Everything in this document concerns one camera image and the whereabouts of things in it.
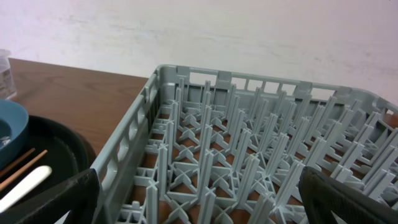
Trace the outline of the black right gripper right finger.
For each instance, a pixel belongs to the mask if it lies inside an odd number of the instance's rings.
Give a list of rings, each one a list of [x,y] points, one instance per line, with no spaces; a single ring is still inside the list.
[[[335,215],[346,223],[397,223],[396,210],[312,167],[303,168],[298,189],[310,224],[336,223]]]

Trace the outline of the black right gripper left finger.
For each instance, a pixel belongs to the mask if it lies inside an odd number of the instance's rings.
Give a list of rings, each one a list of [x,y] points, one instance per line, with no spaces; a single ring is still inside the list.
[[[97,207],[100,183],[94,169],[86,169],[41,194],[1,214],[1,223],[91,223]]]

